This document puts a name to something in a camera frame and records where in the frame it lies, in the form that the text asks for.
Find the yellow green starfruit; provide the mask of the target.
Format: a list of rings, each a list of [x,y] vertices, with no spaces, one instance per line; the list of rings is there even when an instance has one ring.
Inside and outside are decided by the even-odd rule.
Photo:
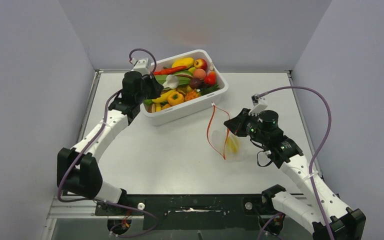
[[[237,154],[241,148],[241,142],[235,135],[230,135],[226,140],[226,147],[232,154]]]

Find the white garlic bulb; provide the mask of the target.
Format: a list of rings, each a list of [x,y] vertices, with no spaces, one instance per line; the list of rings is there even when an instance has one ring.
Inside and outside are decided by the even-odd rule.
[[[175,75],[169,74],[162,86],[166,89],[176,89],[179,86],[179,78]]]

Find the clear zip top bag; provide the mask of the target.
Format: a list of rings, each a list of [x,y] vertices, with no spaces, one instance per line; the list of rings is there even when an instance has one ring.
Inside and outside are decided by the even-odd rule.
[[[240,149],[236,154],[232,154],[226,147],[228,137],[233,134],[224,125],[224,122],[231,119],[231,115],[214,102],[211,103],[211,109],[212,113],[206,128],[208,144],[225,162],[243,162],[247,157],[243,140],[238,137]]]

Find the green leaf vegetable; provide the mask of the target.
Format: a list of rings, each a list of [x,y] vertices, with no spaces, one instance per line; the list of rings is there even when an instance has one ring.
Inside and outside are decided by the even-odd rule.
[[[164,88],[175,89],[179,86],[188,85],[193,75],[188,70],[181,70],[173,74],[155,75],[155,79]]]

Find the red tomato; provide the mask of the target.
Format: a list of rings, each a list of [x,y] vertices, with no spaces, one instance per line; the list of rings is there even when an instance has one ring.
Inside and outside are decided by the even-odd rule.
[[[207,76],[204,78],[204,83],[207,85],[207,86],[214,86],[216,83],[217,83],[217,76],[216,76],[216,73],[215,71],[210,71]]]

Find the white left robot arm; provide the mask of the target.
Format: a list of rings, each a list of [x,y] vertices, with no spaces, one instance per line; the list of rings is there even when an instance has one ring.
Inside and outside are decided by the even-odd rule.
[[[122,204],[126,191],[103,180],[99,160],[116,136],[127,128],[139,114],[144,100],[156,99],[163,86],[152,73],[128,71],[122,88],[105,102],[100,122],[81,141],[71,148],[62,148],[57,154],[57,193],[80,196],[81,200],[98,200]]]

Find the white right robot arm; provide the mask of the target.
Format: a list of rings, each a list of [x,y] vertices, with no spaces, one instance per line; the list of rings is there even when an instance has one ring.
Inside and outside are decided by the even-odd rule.
[[[281,212],[305,228],[314,240],[360,240],[366,216],[344,203],[308,163],[301,148],[278,126],[273,110],[251,114],[244,108],[223,124],[237,137],[248,137],[280,171],[286,174],[310,203],[304,204],[281,185],[261,193],[261,207],[269,214]]]

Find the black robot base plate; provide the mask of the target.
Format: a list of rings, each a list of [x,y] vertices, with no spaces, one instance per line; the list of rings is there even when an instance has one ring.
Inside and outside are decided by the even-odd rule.
[[[127,206],[144,204],[143,229],[157,230],[259,230],[276,214],[262,203],[261,194],[129,194]]]

